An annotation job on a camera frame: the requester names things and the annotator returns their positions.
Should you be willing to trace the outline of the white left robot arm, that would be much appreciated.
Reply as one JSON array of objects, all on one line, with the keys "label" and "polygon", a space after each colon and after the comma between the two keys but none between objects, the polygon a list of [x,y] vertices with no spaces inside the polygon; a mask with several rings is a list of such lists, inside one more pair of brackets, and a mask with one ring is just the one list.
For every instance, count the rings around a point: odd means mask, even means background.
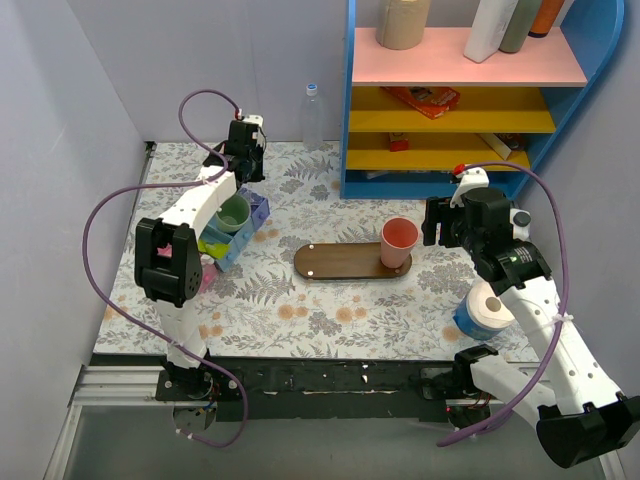
[{"label": "white left robot arm", "polygon": [[230,124],[219,152],[229,170],[211,156],[204,162],[196,185],[155,219],[141,219],[135,230],[134,280],[153,302],[162,332],[170,338],[169,364],[182,368],[178,387],[193,400],[205,398],[213,386],[211,373],[200,367],[207,346],[199,334],[190,301],[203,281],[198,240],[222,205],[247,182],[264,179],[266,148],[264,119],[248,115]]}]

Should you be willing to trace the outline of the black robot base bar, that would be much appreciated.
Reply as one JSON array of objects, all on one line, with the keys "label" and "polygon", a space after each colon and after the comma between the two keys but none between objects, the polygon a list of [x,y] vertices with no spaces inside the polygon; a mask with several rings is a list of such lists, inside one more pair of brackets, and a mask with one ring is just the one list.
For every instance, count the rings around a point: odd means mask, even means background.
[{"label": "black robot base bar", "polygon": [[471,392],[451,361],[218,357],[159,374],[159,401],[207,406],[220,422],[283,419],[416,419],[462,428],[488,418],[498,400]]}]

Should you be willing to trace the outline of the green plastic cup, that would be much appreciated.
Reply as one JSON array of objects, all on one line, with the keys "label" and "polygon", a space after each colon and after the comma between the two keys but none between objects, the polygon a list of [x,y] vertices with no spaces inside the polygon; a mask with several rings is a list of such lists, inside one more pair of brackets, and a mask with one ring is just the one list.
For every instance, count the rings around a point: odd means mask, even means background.
[{"label": "green plastic cup", "polygon": [[225,233],[239,231],[250,219],[251,206],[242,195],[235,194],[226,200],[215,214],[216,227]]}]

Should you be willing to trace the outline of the pink plastic cup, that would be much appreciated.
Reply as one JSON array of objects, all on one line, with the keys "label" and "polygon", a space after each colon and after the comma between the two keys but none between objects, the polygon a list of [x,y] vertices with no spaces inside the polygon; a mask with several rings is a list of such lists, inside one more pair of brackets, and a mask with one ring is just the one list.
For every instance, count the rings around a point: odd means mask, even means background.
[{"label": "pink plastic cup", "polygon": [[387,220],[381,229],[381,262],[388,268],[399,268],[419,240],[419,230],[404,217]]}]

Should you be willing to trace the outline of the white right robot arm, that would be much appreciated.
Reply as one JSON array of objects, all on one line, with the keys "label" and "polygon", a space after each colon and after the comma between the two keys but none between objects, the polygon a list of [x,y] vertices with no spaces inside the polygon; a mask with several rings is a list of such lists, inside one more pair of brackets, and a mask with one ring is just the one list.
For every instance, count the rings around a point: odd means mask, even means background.
[{"label": "white right robot arm", "polygon": [[425,245],[461,247],[511,312],[540,359],[532,376],[482,344],[454,357],[452,383],[464,397],[485,391],[535,429],[548,457],[569,468],[625,447],[639,431],[639,399],[602,370],[561,300],[551,269],[528,239],[527,213],[496,188],[431,197]]}]

